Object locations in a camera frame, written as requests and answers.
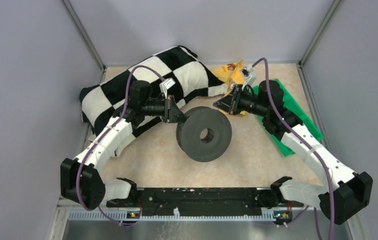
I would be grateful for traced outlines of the grey plastic cable spool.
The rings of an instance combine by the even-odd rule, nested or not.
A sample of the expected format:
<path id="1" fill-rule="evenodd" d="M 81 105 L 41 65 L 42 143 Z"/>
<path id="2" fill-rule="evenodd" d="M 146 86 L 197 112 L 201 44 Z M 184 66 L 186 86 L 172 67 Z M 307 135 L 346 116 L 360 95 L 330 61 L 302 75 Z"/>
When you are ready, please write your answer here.
<path id="1" fill-rule="evenodd" d="M 176 140 L 192 160 L 207 163 L 218 159 L 232 140 L 232 125 L 219 110 L 197 106 L 185 112 L 187 120 L 176 127 Z"/>

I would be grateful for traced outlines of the green three-compartment plastic bin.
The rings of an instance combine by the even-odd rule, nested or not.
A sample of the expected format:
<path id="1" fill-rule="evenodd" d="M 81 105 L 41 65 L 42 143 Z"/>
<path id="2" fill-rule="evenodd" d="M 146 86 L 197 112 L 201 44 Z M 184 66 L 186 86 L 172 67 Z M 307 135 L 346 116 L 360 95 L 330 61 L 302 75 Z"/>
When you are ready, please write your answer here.
<path id="1" fill-rule="evenodd" d="M 304 112 L 304 110 L 300 107 L 298 102 L 292 97 L 292 95 L 288 92 L 288 90 L 284 87 L 284 85 L 279 81 L 278 78 L 273 79 L 276 83 L 279 84 L 280 88 L 283 91 L 283 106 L 288 110 L 292 111 L 296 114 L 307 127 L 309 132 L 316 138 L 316 140 L 321 141 L 324 138 L 324 135 L 319 130 L 319 128 L 315 125 L 312 119 Z M 269 134 L 271 139 L 274 141 L 275 146 L 281 152 L 284 157 L 290 156 L 294 154 L 294 152 L 281 143 L 275 136 Z"/>

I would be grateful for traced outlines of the yellow cartoon print cloth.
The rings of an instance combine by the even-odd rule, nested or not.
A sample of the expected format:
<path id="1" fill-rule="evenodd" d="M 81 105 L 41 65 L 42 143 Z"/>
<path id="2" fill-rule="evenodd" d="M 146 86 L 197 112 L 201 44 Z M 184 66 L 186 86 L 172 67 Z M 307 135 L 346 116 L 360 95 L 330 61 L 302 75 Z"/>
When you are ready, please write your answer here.
<path id="1" fill-rule="evenodd" d="M 229 95 L 235 85 L 243 84 L 245 82 L 244 77 L 241 74 L 241 70 L 244 68 L 244 60 L 239 62 L 228 63 L 218 67 L 212 71 L 212 73 L 222 82 L 225 83 L 227 90 L 222 95 L 221 99 Z"/>

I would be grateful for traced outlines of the black white checkered pillow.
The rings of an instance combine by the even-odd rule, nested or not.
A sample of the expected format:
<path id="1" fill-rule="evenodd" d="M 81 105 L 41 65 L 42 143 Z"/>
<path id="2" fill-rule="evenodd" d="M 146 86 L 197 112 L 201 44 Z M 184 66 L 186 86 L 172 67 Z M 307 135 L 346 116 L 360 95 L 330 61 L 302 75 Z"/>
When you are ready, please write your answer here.
<path id="1" fill-rule="evenodd" d="M 99 150 L 102 135 L 115 122 L 128 122 L 132 127 L 123 146 L 160 122 L 182 126 L 189 118 L 181 111 L 184 105 L 196 97 L 222 95 L 226 89 L 185 46 L 149 56 L 111 80 L 81 90 L 82 120 L 95 134 L 87 150 Z"/>

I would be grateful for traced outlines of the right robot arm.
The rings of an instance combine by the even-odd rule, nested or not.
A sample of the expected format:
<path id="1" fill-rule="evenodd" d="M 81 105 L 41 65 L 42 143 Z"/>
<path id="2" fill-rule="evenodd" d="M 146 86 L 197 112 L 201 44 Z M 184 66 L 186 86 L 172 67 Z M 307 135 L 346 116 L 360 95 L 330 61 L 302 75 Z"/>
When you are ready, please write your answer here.
<path id="1" fill-rule="evenodd" d="M 285 94 L 275 80 L 262 81 L 257 93 L 249 85 L 236 84 L 213 106 L 230 115 L 247 112 L 260 116 L 265 130 L 323 180 L 320 186 L 281 177 L 271 185 L 270 200 L 274 205 L 295 201 L 320 208 L 331 222 L 341 225 L 369 205 L 373 178 L 365 171 L 354 171 L 332 155 L 303 120 L 285 107 Z"/>

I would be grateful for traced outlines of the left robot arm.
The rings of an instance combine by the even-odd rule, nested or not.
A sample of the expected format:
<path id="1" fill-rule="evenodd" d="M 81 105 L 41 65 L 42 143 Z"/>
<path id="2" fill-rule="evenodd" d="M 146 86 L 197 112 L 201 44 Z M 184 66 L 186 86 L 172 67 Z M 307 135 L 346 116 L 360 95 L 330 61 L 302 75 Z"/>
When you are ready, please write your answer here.
<path id="1" fill-rule="evenodd" d="M 153 88 L 147 81 L 127 83 L 123 106 L 114 112 L 102 132 L 76 157 L 66 158 L 61 163 L 61 196 L 89 211 L 110 200 L 119 200 L 126 207 L 133 206 L 138 198 L 134 184 L 124 178 L 104 182 L 100 173 L 146 116 L 160 117 L 165 123 L 187 120 L 174 96 L 168 94 L 175 83 L 172 78 L 163 80 L 159 85 L 161 94 L 156 98 L 151 96 Z"/>

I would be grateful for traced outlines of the aluminium front rail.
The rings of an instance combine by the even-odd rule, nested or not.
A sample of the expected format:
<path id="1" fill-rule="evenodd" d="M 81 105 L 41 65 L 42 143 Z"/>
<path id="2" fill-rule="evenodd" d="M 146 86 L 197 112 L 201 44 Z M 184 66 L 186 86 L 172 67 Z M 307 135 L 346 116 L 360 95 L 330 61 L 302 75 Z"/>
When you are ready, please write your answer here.
<path id="1" fill-rule="evenodd" d="M 61 199 L 50 240 L 317 240 L 330 222 L 312 207 L 264 208 L 260 216 L 143 216 L 133 207 L 85 210 Z"/>

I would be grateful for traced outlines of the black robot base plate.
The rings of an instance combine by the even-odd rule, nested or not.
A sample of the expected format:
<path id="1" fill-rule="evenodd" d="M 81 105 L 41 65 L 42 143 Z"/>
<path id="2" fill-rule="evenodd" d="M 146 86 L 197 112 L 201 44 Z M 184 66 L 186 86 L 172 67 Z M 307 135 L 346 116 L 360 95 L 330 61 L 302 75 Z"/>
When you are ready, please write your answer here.
<path id="1" fill-rule="evenodd" d="M 142 216 L 171 216 L 175 209 L 183 217 L 260 216 L 263 209 L 302 207 L 278 199 L 269 188 L 137 188 L 126 199 L 109 200 L 108 208 L 135 208 Z"/>

